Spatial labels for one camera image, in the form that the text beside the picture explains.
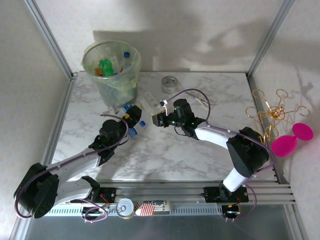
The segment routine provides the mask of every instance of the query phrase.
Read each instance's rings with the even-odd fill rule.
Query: plastic bottle
[[[112,63],[107,58],[100,60],[99,67],[102,71],[104,77],[110,77],[114,74],[114,69],[112,68]]]
[[[128,103],[124,105],[123,107],[119,108],[119,112],[116,114],[118,117],[122,118],[129,108],[134,106],[134,104]],[[140,135],[142,131],[144,131],[147,128],[146,122],[140,118],[140,121],[132,128],[129,129],[128,135],[130,139],[133,139],[138,134]]]
[[[127,69],[131,66],[130,52],[125,51],[123,53],[123,57],[124,57],[123,69]]]

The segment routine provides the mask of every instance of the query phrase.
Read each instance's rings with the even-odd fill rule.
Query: blue plastic part
[[[135,130],[134,127],[132,127],[132,128],[129,129],[128,134],[133,139],[135,136],[138,135],[138,132],[137,132],[137,130]]]
[[[132,103],[128,103],[128,104],[124,105],[123,108],[124,108],[125,112],[127,112],[129,110],[129,108],[131,108],[132,106],[133,106]]]
[[[139,122],[139,124],[140,124],[141,127],[144,127],[146,125],[146,122],[145,121],[141,121],[141,122]]]
[[[125,52],[123,53],[123,57],[124,57],[124,58],[130,58],[130,52],[125,51]]]

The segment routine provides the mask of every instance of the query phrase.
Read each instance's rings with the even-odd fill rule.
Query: metal frame
[[[36,25],[39,27],[45,41],[47,42],[50,50],[52,51],[54,57],[56,58],[58,64],[63,70],[63,73],[66,75],[66,77],[71,81],[73,77],[73,72],[63,55],[54,35],[50,31],[50,28],[42,15],[38,5],[34,0],[24,0],[25,5],[29,9],[31,15],[33,16]]]
[[[278,13],[276,14],[268,32],[266,33],[264,40],[258,50],[256,56],[254,57],[251,66],[248,70],[248,77],[250,78],[253,76],[255,71],[257,70],[262,58],[265,56],[268,48],[271,45],[271,42],[275,38],[280,26],[282,25],[283,21],[285,20],[291,6],[294,4],[295,0],[284,0]]]
[[[46,217],[80,217],[83,216],[85,204],[65,204],[57,205],[50,210]],[[99,216],[101,213],[89,213],[88,216]],[[207,216],[222,215],[222,207],[215,203],[207,205],[171,205],[170,214],[164,216]],[[110,205],[108,217],[117,217],[116,204]]]
[[[73,74],[73,77],[71,78],[71,81],[68,83],[64,97],[63,97],[62,102],[59,106],[58,112],[55,116],[54,124],[53,124],[52,130],[51,130],[51,133],[50,133],[49,141],[46,146],[46,150],[45,150],[45,154],[44,154],[44,158],[43,158],[43,162],[42,162],[43,165],[50,164],[53,157],[54,157],[56,146],[57,146],[59,136],[60,136],[60,132],[61,132],[62,126],[64,124],[64,121],[65,121],[65,117],[66,117],[66,113],[68,110],[71,94],[74,89],[74,85],[77,80],[77,77],[78,77],[77,74]]]
[[[68,109],[73,85],[77,78],[76,74],[72,73],[61,49],[59,48],[53,34],[51,33],[43,15],[41,14],[37,4],[34,0],[24,0],[27,8],[31,12],[32,16],[35,19],[36,24],[41,30],[45,40],[48,43],[48,46],[52,50],[54,56],[56,57],[59,65],[61,66],[64,74],[70,80],[68,88],[66,90],[65,96],[59,108],[57,117],[55,119],[54,126],[51,131],[49,143],[46,148],[45,156],[43,159],[43,164],[48,164],[54,155],[54,151],[59,139],[60,131],[65,119],[65,115]],[[249,70],[247,72],[247,79],[249,82],[250,89],[255,89],[256,85],[254,82],[253,74],[257,67],[259,66],[262,58],[267,52],[271,42],[273,41],[278,29],[280,28],[282,22],[284,21],[286,15],[288,14],[294,0],[284,0],[282,3],[275,19],[270,26],[263,43],[257,52]],[[254,104],[258,109],[261,109],[261,103],[254,101]],[[279,183],[284,183],[283,174],[281,173],[281,168],[275,166],[275,173]],[[110,181],[102,182],[102,187],[116,187],[117,196],[115,202],[119,201],[122,198],[130,197],[133,200],[148,200],[154,199],[167,199],[172,201],[173,206],[202,206],[208,205],[204,202],[204,198],[200,196],[200,193],[203,192],[204,187],[216,187],[219,185],[218,181],[207,181],[207,182],[194,182],[194,181],[149,181],[149,182],[125,182],[125,181]],[[253,188],[257,195],[258,204],[282,204],[287,215],[287,221],[290,227],[290,231],[293,239],[307,239],[303,231],[303,224],[297,219],[296,214],[299,216],[299,213],[296,209],[296,202],[289,184],[278,184],[277,182],[272,181],[251,181],[249,185]],[[253,204],[253,194],[249,192],[249,203],[244,204]],[[62,208],[71,208],[74,207],[74,204],[69,206],[63,205]],[[28,230],[30,219],[19,219],[16,221],[13,231],[11,233],[10,239],[23,239]]]

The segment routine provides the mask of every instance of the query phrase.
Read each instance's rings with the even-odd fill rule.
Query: clear tape roll
[[[178,90],[179,81],[174,76],[165,76],[161,80],[161,88],[167,94],[172,94]]]

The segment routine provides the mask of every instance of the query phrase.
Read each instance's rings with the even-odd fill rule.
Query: food can
[[[116,204],[115,211],[120,218],[130,219],[135,215],[134,203],[128,198],[121,199]]]

